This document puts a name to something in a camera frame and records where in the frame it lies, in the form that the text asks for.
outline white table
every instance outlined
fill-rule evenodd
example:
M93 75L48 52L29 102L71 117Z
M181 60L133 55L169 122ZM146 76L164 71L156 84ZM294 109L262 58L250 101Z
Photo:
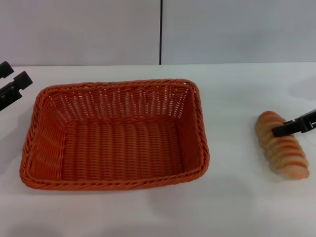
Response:
M0 112L2 237L311 237L316 234L316 131L297 134L311 175L283 181L253 125L265 110L294 119L316 108L316 63L18 67L33 84ZM19 177L36 95L83 81L186 78L200 88L211 153L190 183L124 192L32 190ZM12 79L1 79L0 86Z

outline orange wicker basket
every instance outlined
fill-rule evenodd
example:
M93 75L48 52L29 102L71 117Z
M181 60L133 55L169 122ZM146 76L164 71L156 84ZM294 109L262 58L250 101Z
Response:
M45 190L189 182L209 164L198 88L184 79L50 86L36 98L20 177Z

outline woven basket bottom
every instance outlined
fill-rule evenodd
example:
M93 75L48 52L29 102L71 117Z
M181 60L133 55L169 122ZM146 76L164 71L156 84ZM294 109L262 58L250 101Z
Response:
M74 123L64 134L62 180L132 180L182 173L173 121Z

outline basket rim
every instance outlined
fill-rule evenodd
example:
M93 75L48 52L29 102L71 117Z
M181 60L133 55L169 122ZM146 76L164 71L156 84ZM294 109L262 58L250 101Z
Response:
M135 179L135 180L81 180L81 181L71 181L71 180L47 180L39 179L31 175L30 168L32 158L28 156L29 151L32 149L32 139L36 134L36 128L38 126L38 117L40 115L43 102L48 94L51 92L63 92L63 91L76 91L80 90L90 90L92 88L125 88L133 87L135 90L139 90L139 87L149 86L181 86L192 90L192 101L194 106L194 123L196 127L198 145L200 150L200 165L199 167L186 171L179 174L161 176L146 179ZM168 184L176 184L182 182L192 181L194 179L202 176L208 168L209 165L209 149L207 146L207 140L205 135L201 101L199 96L198 87L190 80L187 79L152 79L152 80L135 80L135 81L122 81L122 82L83 82L83 83L72 83L64 85L53 85L44 88L36 97L32 122L27 134L26 141L23 146L22 160L20 166L20 178L23 183L31 188L36 189L51 189L51 190L117 190L115 187L129 186L128 189L137 189L142 186L146 187L156 187Z

